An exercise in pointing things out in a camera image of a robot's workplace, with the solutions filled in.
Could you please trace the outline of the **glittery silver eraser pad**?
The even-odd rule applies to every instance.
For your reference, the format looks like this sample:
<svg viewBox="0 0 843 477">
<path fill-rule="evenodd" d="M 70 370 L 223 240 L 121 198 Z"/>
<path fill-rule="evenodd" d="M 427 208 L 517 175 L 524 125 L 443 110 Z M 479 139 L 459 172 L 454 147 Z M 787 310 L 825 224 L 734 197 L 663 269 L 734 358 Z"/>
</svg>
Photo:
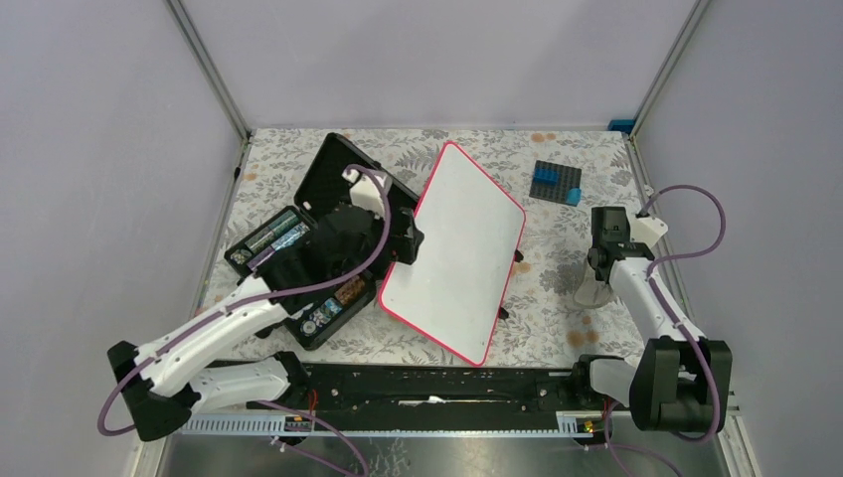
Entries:
<svg viewBox="0 0 843 477">
<path fill-rule="evenodd" d="M 595 278 L 594 271 L 586 267 L 574 292 L 574 303 L 583 309 L 601 308 L 615 299 L 611 286 Z"/>
</svg>

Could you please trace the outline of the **pink-framed whiteboard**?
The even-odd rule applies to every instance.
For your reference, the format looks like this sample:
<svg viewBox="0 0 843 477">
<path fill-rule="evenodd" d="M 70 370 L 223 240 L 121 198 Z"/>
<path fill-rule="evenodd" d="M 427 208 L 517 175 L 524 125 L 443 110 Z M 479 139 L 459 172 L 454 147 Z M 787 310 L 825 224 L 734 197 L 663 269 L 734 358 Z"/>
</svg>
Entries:
<svg viewBox="0 0 843 477">
<path fill-rule="evenodd" d="M 394 264 L 378 302 L 392 317 L 479 367 L 499 320 L 526 212 L 465 150 L 448 141 L 415 210 L 424 239 Z"/>
</svg>

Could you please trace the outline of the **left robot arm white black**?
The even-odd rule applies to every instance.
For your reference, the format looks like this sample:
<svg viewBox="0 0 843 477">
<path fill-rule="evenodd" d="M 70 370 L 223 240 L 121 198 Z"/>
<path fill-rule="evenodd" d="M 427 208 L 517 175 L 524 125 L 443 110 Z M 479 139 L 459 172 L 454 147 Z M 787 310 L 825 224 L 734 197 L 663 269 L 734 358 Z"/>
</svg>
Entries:
<svg viewBox="0 0 843 477">
<path fill-rule="evenodd" d="M 222 354 L 255 333 L 300 321 L 371 265 L 415 261 L 423 241 L 414 212 L 381 218 L 342 204 L 303 237 L 274 249 L 215 307 L 143 345 L 120 341 L 107 352 L 115 388 L 97 418 L 98 431 L 165 437 L 194 414 L 234 404 L 278 401 L 295 408 L 308 395 L 308 375 L 292 352 L 225 365 Z"/>
</svg>

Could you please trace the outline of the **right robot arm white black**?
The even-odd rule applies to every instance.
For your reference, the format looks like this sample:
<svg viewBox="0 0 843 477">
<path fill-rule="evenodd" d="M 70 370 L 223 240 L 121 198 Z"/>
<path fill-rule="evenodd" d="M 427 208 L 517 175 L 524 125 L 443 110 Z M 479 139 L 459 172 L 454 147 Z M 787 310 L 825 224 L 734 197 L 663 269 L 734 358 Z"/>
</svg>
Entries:
<svg viewBox="0 0 843 477">
<path fill-rule="evenodd" d="M 628 310 L 644 340 L 637 365 L 609 355 L 582 355 L 570 383 L 572 400 L 594 409 L 607 398 L 628 409 L 638 429 L 705 440 L 726 417 L 733 355 L 711 340 L 664 289 L 650 246 L 633 237 L 623 207 L 591 211 L 587 259 L 597 282 Z"/>
</svg>

